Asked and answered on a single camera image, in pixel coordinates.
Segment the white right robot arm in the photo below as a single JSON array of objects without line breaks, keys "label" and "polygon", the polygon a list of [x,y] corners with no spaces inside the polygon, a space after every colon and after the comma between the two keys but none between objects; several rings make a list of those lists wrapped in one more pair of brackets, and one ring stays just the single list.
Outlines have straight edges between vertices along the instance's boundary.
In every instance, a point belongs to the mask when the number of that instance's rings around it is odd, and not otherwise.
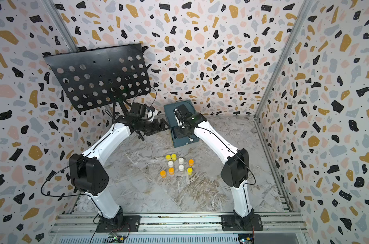
[{"label": "white right robot arm", "polygon": [[254,210],[248,194],[251,185],[248,175],[252,173],[248,151],[231,145],[201,113],[191,113],[185,105],[179,105],[174,114],[180,133],[201,139],[223,163],[221,178],[231,188],[234,201],[233,225],[240,230],[253,230]]}]

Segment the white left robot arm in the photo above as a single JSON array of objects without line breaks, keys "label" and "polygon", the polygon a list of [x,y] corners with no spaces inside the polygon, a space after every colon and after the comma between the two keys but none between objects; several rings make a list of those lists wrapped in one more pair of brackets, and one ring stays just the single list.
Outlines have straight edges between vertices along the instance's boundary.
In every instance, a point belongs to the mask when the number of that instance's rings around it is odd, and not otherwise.
[{"label": "white left robot arm", "polygon": [[96,206],[101,231],[119,231],[125,220],[123,209],[114,201],[107,189],[109,175],[104,165],[115,149],[133,132],[150,136],[170,128],[164,119],[144,120],[133,116],[118,117],[111,129],[82,154],[69,159],[71,184]]}]

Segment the teal drawer cabinet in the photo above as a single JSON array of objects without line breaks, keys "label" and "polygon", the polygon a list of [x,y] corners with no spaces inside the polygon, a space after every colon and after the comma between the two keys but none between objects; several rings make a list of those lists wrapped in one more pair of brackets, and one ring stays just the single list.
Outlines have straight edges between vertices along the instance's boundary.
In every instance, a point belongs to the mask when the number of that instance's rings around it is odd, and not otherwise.
[{"label": "teal drawer cabinet", "polygon": [[185,119],[193,116],[196,110],[190,100],[176,101],[164,105],[164,112],[170,126],[174,148],[199,142],[193,128],[188,128]]}]

